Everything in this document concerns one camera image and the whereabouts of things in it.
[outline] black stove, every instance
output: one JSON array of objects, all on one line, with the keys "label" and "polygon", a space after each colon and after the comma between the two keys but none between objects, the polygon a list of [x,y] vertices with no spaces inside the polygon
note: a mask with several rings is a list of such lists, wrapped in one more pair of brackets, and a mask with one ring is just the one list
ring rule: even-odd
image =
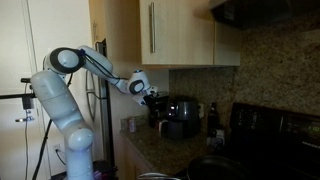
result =
[{"label": "black stove", "polygon": [[238,162],[254,179],[320,180],[320,117],[234,103],[230,128],[226,146],[213,154]]}]

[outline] range hood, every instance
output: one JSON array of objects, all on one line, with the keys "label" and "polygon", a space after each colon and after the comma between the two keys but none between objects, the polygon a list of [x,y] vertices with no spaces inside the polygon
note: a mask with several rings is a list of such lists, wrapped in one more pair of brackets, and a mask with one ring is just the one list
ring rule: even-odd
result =
[{"label": "range hood", "polygon": [[318,11],[320,0],[210,0],[209,8],[216,21],[248,29]]}]

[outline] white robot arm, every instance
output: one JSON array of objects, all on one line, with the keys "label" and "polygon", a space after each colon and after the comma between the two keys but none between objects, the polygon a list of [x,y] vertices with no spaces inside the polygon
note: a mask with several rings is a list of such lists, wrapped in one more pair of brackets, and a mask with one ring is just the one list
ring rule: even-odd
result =
[{"label": "white robot arm", "polygon": [[111,62],[88,46],[53,50],[44,59],[44,70],[31,77],[36,97],[64,136],[68,180],[93,180],[93,132],[64,81],[66,74],[80,68],[107,80],[122,93],[151,94],[154,88],[141,70],[134,71],[130,80],[116,76]]}]

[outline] granite backsplash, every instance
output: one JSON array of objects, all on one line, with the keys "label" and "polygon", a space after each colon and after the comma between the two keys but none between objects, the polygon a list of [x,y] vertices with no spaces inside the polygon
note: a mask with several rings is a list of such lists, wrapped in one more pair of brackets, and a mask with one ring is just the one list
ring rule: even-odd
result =
[{"label": "granite backsplash", "polygon": [[228,124],[233,102],[320,115],[320,12],[242,32],[241,65],[169,72],[170,96],[217,103]]}]

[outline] countertop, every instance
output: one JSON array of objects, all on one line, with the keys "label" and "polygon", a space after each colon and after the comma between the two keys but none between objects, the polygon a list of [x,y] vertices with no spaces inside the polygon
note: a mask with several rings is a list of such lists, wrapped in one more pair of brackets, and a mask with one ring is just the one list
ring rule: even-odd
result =
[{"label": "countertop", "polygon": [[129,132],[127,119],[123,119],[121,134],[152,172],[174,175],[188,167],[192,159],[209,152],[203,130],[192,138],[170,140],[160,137],[158,130],[148,125],[147,115],[135,119],[136,132]]}]

